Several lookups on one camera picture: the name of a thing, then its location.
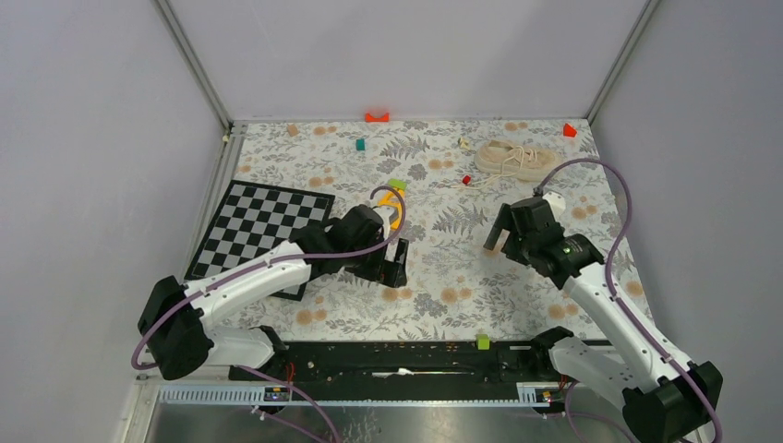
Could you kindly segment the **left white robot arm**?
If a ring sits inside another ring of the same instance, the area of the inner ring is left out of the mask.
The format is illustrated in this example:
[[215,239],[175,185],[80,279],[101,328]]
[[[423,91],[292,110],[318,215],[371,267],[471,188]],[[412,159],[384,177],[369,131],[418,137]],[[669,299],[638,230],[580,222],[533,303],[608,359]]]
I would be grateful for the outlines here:
[[223,321],[289,287],[345,271],[389,288],[407,284],[409,243],[401,237],[407,208],[358,205],[341,218],[312,222],[260,257],[201,280],[158,280],[138,321],[131,356],[136,370],[166,380],[203,366],[248,366],[266,379],[286,367],[283,344],[268,327],[233,329]]

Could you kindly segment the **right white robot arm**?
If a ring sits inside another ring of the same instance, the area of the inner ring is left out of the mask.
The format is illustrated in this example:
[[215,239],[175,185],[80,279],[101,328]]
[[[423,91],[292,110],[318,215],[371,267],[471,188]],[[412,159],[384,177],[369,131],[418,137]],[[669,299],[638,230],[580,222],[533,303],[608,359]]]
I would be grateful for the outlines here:
[[640,442],[677,442],[717,420],[723,377],[714,364],[696,364],[607,277],[602,254],[583,235],[565,235],[542,197],[502,204],[485,242],[493,248],[501,232],[506,258],[552,281],[601,329],[619,356],[594,350],[566,329],[540,334],[544,344],[529,356],[535,376],[571,377],[621,412]]

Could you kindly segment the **beige sneaker with laces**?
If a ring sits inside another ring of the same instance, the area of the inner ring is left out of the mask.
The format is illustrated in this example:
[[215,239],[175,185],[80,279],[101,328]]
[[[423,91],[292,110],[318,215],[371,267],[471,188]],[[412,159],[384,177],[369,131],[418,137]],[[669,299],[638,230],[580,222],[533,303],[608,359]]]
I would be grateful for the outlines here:
[[540,183],[562,163],[562,157],[554,150],[493,139],[480,147],[474,157],[476,168],[488,177],[465,187],[483,189],[505,178]]

